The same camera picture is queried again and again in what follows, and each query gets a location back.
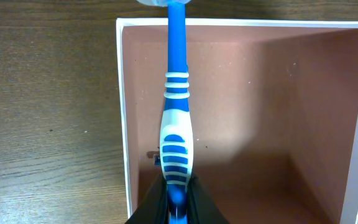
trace wooden table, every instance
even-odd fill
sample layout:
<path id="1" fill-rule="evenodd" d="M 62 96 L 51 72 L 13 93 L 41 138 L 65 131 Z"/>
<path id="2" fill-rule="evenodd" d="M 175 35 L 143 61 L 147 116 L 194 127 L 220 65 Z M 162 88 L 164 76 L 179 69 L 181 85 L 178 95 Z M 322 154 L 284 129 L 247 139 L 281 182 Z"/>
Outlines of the wooden table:
<path id="1" fill-rule="evenodd" d="M 193 0 L 190 17 L 358 20 L 358 1 Z M 117 17 L 135 0 L 0 0 L 0 223 L 127 218 Z"/>

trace cardboard box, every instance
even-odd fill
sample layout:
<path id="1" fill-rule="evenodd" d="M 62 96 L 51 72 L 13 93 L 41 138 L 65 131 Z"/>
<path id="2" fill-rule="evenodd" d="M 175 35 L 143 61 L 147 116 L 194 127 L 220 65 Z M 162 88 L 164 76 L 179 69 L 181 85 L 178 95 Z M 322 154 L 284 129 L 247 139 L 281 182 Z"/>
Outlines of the cardboard box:
<path id="1" fill-rule="evenodd" d="M 155 176 L 167 19 L 118 19 L 128 215 Z M 187 19 L 197 173 L 231 223 L 357 223 L 358 22 Z"/>

